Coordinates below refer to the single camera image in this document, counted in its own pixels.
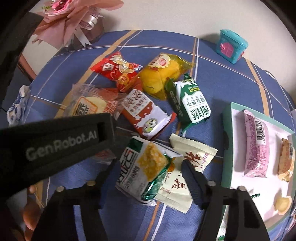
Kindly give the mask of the person's left hand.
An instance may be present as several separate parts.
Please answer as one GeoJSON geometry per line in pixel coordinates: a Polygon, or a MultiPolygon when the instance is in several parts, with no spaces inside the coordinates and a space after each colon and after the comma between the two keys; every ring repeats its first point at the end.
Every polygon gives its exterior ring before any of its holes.
{"type": "Polygon", "coordinates": [[[31,240],[33,231],[35,230],[39,218],[41,216],[42,202],[38,198],[38,186],[37,184],[30,186],[27,189],[27,204],[23,210],[23,220],[26,225],[24,237],[25,240],[31,240]]]}

